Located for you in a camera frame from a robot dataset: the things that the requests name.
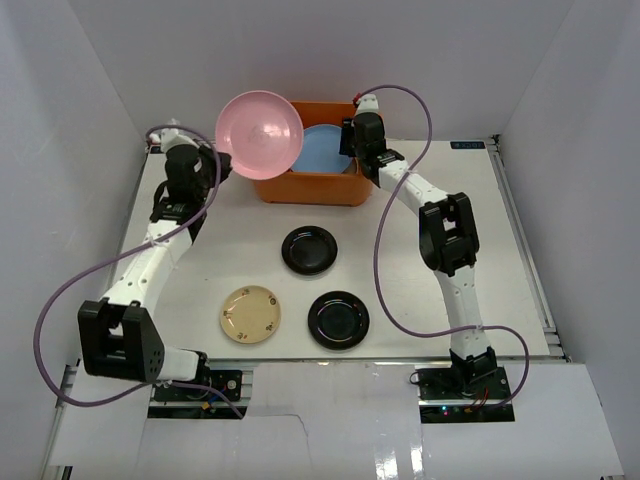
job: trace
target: white wall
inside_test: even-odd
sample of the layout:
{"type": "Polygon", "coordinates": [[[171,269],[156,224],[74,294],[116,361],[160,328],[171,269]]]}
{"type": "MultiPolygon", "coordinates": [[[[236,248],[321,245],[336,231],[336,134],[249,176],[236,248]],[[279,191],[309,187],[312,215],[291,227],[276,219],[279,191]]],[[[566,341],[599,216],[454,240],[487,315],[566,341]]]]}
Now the white wall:
{"type": "MultiPolygon", "coordinates": [[[[436,137],[455,138],[502,132],[573,0],[70,3],[140,132],[175,116],[212,133],[251,89],[350,101],[400,83],[425,97],[436,137]]],[[[393,95],[389,133],[424,138],[415,102],[393,95]]]]}
{"type": "MultiPolygon", "coordinates": [[[[33,480],[55,406],[33,360],[36,316],[64,280],[115,253],[143,145],[65,0],[0,2],[0,112],[0,478],[33,480]]],[[[48,319],[56,380],[79,353],[74,312],[105,273],[48,319]]]]}
{"type": "Polygon", "coordinates": [[[503,145],[560,336],[586,361],[625,473],[640,479],[637,1],[576,1],[503,145]]]}

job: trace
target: orange container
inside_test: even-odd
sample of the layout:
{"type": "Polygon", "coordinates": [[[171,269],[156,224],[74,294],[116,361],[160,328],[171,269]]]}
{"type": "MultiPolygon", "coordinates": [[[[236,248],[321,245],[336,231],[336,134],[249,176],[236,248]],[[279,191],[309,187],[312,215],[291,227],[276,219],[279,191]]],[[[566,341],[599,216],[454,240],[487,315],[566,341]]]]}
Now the orange container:
{"type": "MultiPolygon", "coordinates": [[[[304,128],[320,124],[342,126],[344,117],[353,117],[350,103],[291,102],[300,114],[304,128]]],[[[355,173],[286,172],[270,180],[254,180],[262,201],[267,203],[302,203],[311,205],[343,205],[356,207],[365,202],[373,183],[360,166],[355,173]]]]}

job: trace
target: yellow plate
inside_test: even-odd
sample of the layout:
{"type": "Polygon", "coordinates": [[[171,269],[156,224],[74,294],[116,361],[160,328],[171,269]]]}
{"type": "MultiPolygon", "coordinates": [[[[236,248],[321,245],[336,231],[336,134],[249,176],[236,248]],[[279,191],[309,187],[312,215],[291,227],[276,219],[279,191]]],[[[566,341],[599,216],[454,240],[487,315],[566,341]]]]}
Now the yellow plate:
{"type": "Polygon", "coordinates": [[[225,300],[220,325],[236,342],[261,342],[280,325],[280,302],[264,287],[239,288],[225,300]]]}

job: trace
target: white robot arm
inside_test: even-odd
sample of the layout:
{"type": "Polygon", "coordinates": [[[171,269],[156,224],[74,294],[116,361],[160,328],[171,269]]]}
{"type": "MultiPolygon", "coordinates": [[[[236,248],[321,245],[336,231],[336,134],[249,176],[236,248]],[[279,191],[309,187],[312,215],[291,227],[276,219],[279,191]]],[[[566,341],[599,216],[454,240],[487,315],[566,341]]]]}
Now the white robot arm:
{"type": "MultiPolygon", "coordinates": [[[[167,181],[158,187],[142,242],[152,245],[133,256],[100,301],[83,303],[78,311],[82,354],[90,375],[206,385],[207,356],[165,346],[152,318],[169,275],[193,244],[205,217],[168,239],[164,237],[203,208],[215,183],[213,155],[175,129],[163,131],[161,138],[167,181]]],[[[224,181],[231,171],[230,157],[223,153],[220,157],[224,181]]]]}
{"type": "MultiPolygon", "coordinates": [[[[364,95],[356,106],[354,118],[343,123],[341,153],[357,157],[367,178],[393,192],[409,164],[387,148],[376,96],[364,95]]],[[[469,198],[448,194],[415,172],[409,172],[397,198],[419,219],[420,253],[440,283],[451,328],[481,327],[474,279],[479,243],[469,198]]],[[[497,369],[495,352],[481,328],[453,333],[450,353],[467,383],[497,369]]]]}

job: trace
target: black plate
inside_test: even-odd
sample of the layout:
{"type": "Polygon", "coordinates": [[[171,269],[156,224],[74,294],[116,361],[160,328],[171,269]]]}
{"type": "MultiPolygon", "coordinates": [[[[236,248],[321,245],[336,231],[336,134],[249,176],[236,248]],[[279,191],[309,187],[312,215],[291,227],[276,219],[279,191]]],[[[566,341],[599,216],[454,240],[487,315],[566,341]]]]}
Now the black plate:
{"type": "Polygon", "coordinates": [[[329,292],[309,310],[309,330],[323,347],[346,350],[359,344],[369,331],[369,312],[348,292],[329,292]]]}
{"type": "Polygon", "coordinates": [[[296,228],[282,242],[284,263],[300,275],[317,275],[328,269],[338,256],[338,244],[324,228],[296,228]]]}

